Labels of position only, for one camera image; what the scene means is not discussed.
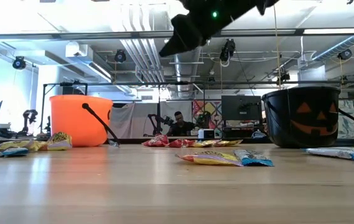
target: orange bucket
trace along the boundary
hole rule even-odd
[[[71,135],[73,147],[92,147],[103,144],[108,134],[103,125],[92,116],[83,103],[110,125],[113,102],[104,98],[83,95],[59,95],[50,97],[51,131]]]

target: ceiling light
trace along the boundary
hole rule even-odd
[[[306,29],[304,34],[354,34],[354,28]]]

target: jack-o'-lantern bucket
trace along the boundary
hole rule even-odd
[[[338,95],[331,86],[305,86],[265,94],[268,134],[280,147],[327,147],[338,135]]]

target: man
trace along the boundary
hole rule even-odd
[[[176,123],[170,126],[167,136],[187,136],[188,132],[195,128],[192,122],[184,121],[184,117],[180,111],[174,113]]]

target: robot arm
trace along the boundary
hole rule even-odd
[[[176,15],[171,19],[174,34],[159,52],[166,57],[195,49],[222,28],[249,10],[257,7],[264,15],[267,7],[278,0],[180,0],[189,10],[188,15]]]

